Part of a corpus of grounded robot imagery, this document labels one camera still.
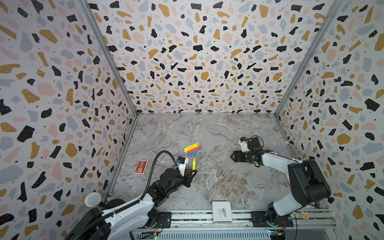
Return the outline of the blue highlighter pen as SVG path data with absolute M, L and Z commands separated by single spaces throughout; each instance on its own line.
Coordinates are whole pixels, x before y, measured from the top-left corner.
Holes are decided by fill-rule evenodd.
M 201 147 L 200 147 L 200 148 L 196 148 L 195 150 L 193 150 L 193 151 L 187 153 L 187 157 L 190 156 L 190 155 L 192 155 L 192 154 L 194 154 L 194 153 L 197 153 L 197 152 L 200 151 L 201 149 L 202 149 Z

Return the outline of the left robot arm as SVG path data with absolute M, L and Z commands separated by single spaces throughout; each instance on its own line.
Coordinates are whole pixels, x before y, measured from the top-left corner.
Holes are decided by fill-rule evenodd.
M 152 227 L 158 219 L 156 209 L 179 187 L 189 188 L 197 170 L 167 169 L 160 179 L 129 202 L 112 200 L 101 210 L 89 210 L 66 236 L 67 240 L 112 240 L 142 227 Z

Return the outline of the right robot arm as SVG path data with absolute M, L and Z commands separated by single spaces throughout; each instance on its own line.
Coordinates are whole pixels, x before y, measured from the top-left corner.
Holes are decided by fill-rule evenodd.
M 289 177 L 290 192 L 268 205 L 262 223 L 278 227 L 293 212 L 331 196 L 331 189 L 315 160 L 296 160 L 264 150 L 264 142 L 258 136 L 242 137 L 239 144 L 241 150 L 231 155 L 235 163 L 270 167 Z

